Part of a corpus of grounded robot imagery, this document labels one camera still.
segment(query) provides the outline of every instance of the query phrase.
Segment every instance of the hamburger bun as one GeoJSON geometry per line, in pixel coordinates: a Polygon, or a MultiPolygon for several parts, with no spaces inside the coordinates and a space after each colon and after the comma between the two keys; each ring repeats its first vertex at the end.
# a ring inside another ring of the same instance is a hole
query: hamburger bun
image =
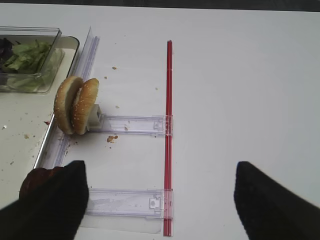
{"type": "Polygon", "coordinates": [[[74,99],[71,110],[71,123],[74,131],[83,135],[87,131],[89,115],[98,96],[99,81],[96,78],[89,79],[83,84],[74,99]]]}
{"type": "Polygon", "coordinates": [[[71,107],[83,83],[81,77],[70,76],[61,83],[55,95],[54,117],[58,127],[68,135],[75,132],[70,119],[71,107]]]}

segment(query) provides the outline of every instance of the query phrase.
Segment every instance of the red object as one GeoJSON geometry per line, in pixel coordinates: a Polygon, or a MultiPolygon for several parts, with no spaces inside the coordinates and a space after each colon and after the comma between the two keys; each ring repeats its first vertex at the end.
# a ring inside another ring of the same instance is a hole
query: red object
{"type": "MultiPolygon", "coordinates": [[[[166,55],[166,110],[168,127],[171,127],[172,116],[172,41],[167,42],[167,55],[166,55]]],[[[164,163],[164,189],[172,189],[172,135],[166,134],[165,136],[165,163],[164,163]]],[[[164,193],[165,197],[169,197],[169,193],[164,193]]],[[[171,206],[167,205],[166,215],[163,220],[163,236],[172,236],[172,219],[171,206]]]]}

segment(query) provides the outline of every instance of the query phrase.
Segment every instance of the red straw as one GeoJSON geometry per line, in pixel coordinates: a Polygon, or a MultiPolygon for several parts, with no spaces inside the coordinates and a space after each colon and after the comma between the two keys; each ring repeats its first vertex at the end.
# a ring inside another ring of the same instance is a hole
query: red straw
{"type": "MultiPolygon", "coordinates": [[[[172,41],[167,42],[167,55],[166,55],[166,116],[168,121],[171,121],[172,116],[172,41]]],[[[164,163],[164,189],[172,189],[172,135],[165,136],[165,163],[164,163]]],[[[165,209],[167,213],[171,213],[171,210],[165,209]]],[[[171,216],[164,218],[163,236],[171,237],[172,235],[172,220],[171,216]]]]}

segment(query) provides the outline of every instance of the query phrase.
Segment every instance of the crumb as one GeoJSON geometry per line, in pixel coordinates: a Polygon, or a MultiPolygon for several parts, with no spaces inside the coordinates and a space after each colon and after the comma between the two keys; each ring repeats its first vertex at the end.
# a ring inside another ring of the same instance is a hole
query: crumb
{"type": "Polygon", "coordinates": [[[115,138],[114,136],[109,136],[109,137],[106,139],[106,141],[107,141],[108,143],[110,143],[114,138],[115,138]]]}

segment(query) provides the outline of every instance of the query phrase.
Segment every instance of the salad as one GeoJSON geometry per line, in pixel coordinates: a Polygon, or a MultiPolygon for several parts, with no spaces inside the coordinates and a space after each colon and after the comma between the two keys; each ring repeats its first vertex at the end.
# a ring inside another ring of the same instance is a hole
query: salad
{"type": "MultiPolygon", "coordinates": [[[[40,72],[51,45],[34,40],[28,44],[11,42],[0,38],[0,74],[35,74],[40,72]]],[[[63,56],[62,49],[56,49],[48,62],[43,75],[39,77],[0,76],[0,90],[34,92],[41,86],[50,86],[63,56]]]]}

